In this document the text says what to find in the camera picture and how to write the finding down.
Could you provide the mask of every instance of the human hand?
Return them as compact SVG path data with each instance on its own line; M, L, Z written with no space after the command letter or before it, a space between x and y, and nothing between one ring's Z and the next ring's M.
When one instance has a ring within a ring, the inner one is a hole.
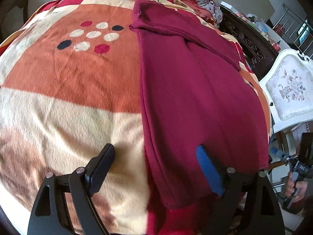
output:
M286 192L285 192L285 195L287 197L290 197L293 194L293 192L295 191L294 186L296 189L300 189L297 196L293 200L293 202L298 202L304 198L304 194L306 192L306 189L308 188L308 182L307 181L299 181L295 185L295 183L292 180L292 172L289 172L288 173L288 180L286 183Z

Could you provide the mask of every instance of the floral embroidery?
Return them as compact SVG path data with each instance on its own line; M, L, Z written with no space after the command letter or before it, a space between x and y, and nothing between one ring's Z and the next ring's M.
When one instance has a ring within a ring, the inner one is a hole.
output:
M302 77L297 75L297 72L295 69L291 71L291 75L287 75L287 71L284 70L284 75L282 76L283 79L287 80L287 86L283 87L283 85L279 84L278 86L281 87L279 92L281 93L281 97L283 99L288 100L288 103L290 102L290 98L292 100L298 100L302 101L304 100L304 91L306 90L305 87L303 87L302 83Z

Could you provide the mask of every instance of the dark wooden cabinet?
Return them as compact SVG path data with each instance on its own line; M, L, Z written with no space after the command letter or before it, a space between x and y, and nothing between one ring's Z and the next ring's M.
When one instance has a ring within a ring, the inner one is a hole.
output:
M261 80L273 66L278 52L257 30L232 11L223 6L221 6L221 10L223 20L220 24L220 30L233 35L238 40L252 71L258 80Z

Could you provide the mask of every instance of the black dot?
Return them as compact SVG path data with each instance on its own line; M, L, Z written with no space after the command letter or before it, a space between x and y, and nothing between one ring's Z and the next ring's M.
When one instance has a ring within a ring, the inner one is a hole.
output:
M116 26L113 26L113 27L112 27L112 30L113 30L113 31L122 31L123 29L124 29L124 27L119 26L119 25L116 25Z
M60 42L60 44L57 46L57 49L62 50L65 48L68 48L72 44L71 40L65 40Z

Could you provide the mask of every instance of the blue gripper pad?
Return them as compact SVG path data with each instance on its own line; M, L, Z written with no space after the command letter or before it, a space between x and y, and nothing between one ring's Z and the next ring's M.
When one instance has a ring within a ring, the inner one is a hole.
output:
M202 146L197 147L196 157L212 192L216 193L219 197L222 197L225 192L222 178Z

